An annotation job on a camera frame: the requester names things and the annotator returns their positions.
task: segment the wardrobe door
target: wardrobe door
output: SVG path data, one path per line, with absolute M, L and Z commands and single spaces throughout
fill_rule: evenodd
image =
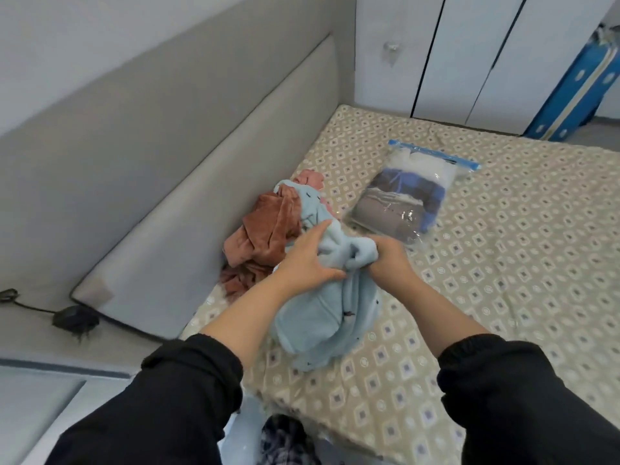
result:
M 523 0 L 446 0 L 413 117 L 465 125 Z
M 615 0 L 527 0 L 466 125 L 523 134 Z
M 442 3 L 357 0 L 356 104 L 409 117 Z

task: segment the mattress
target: mattress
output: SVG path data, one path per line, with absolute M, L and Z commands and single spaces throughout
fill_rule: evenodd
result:
M 298 171 L 322 172 L 328 202 L 346 212 L 392 138 L 482 164 L 454 183 L 432 233 L 408 251 L 416 273 L 491 332 L 539 344 L 566 385 L 620 427 L 620 154 L 342 105 Z M 437 361 L 410 314 L 382 298 L 351 354 L 300 373 L 267 339 L 244 387 L 385 460 L 460 463 L 465 430 L 441 405 Z M 182 337 L 224 309 L 218 286 Z

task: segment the blue zipper seal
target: blue zipper seal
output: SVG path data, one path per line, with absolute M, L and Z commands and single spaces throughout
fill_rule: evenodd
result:
M 452 155 L 448 155 L 443 152 L 438 152 L 437 150 L 431 150 L 429 148 L 418 147 L 417 145 L 407 144 L 405 142 L 401 142 L 400 140 L 391 139 L 387 142 L 390 146 L 397 147 L 405 147 L 411 150 L 412 152 L 420 152 L 426 155 L 430 155 L 436 158 L 441 158 L 442 160 L 447 161 L 448 163 L 453 163 L 455 165 L 463 166 L 465 168 L 470 169 L 471 171 L 476 171 L 480 169 L 480 163 L 476 163 L 475 161 L 466 160 L 465 158 L 459 158 Z

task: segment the forearm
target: forearm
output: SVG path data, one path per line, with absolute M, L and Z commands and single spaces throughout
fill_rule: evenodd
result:
M 243 294 L 201 333 L 228 347 L 244 369 L 249 369 L 269 325 L 290 296 L 286 284 L 273 274 Z
M 413 315 L 424 341 L 435 357 L 462 339 L 488 333 L 479 323 L 422 281 L 413 270 L 395 274 L 389 292 Z

